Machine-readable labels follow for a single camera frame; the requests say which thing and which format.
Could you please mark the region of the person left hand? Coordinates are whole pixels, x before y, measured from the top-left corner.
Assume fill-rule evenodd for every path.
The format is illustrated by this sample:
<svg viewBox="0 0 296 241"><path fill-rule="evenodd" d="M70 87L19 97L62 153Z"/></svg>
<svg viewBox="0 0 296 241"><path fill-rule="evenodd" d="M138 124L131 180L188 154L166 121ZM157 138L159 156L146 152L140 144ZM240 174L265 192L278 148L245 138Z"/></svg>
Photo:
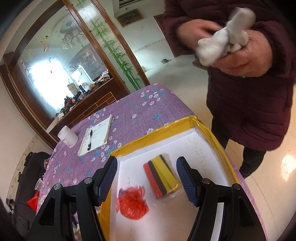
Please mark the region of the person left hand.
<svg viewBox="0 0 296 241"><path fill-rule="evenodd" d="M260 77L267 73L273 64L273 52L265 35L248 30L247 45L217 60L212 67L232 76Z"/></svg>

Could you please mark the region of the person right hand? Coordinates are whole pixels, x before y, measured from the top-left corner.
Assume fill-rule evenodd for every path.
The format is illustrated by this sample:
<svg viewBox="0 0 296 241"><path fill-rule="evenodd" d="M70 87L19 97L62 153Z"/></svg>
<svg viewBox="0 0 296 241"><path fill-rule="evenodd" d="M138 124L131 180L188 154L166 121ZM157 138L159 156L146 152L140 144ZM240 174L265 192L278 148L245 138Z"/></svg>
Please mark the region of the person right hand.
<svg viewBox="0 0 296 241"><path fill-rule="evenodd" d="M176 30L176 34L184 45L191 50L196 50L199 40L211 38L213 33L221 29L222 27L215 22L196 19L180 25Z"/></svg>

